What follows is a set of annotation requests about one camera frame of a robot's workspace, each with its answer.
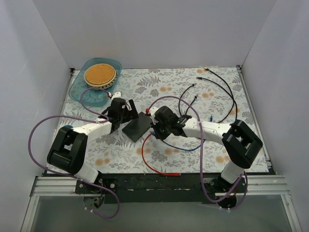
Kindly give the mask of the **black network switch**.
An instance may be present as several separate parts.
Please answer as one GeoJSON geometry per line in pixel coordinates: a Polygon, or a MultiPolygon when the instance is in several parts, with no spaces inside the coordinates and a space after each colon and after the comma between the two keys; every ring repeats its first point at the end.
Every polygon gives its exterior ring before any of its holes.
{"type": "Polygon", "coordinates": [[[131,141],[137,142],[151,127],[152,119],[143,112],[138,114],[138,118],[130,121],[123,129],[122,132],[131,141]]]}

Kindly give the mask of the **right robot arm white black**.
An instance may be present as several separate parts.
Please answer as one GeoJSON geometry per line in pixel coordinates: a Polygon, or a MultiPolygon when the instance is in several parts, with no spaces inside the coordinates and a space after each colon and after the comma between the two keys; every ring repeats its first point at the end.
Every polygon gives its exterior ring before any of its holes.
{"type": "Polygon", "coordinates": [[[153,107],[149,113],[157,139],[165,140],[173,134],[212,141],[225,147],[230,161],[215,181],[224,192],[235,188],[239,175],[251,167],[263,146],[260,138],[242,120],[237,119],[231,124],[200,122],[191,116],[178,117],[167,106],[153,107]]]}

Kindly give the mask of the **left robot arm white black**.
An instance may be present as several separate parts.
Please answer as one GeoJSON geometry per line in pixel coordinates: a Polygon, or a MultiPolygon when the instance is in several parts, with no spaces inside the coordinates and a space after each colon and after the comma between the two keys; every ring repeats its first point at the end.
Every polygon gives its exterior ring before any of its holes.
{"type": "Polygon", "coordinates": [[[100,192],[103,182],[98,178],[99,172],[84,162],[87,145],[113,133],[121,124],[138,118],[133,100],[126,102],[122,98],[114,98],[105,112],[109,118],[107,122],[101,122],[100,117],[95,123],[60,128],[47,156],[48,164],[85,180],[87,189],[92,193],[100,192]]]}

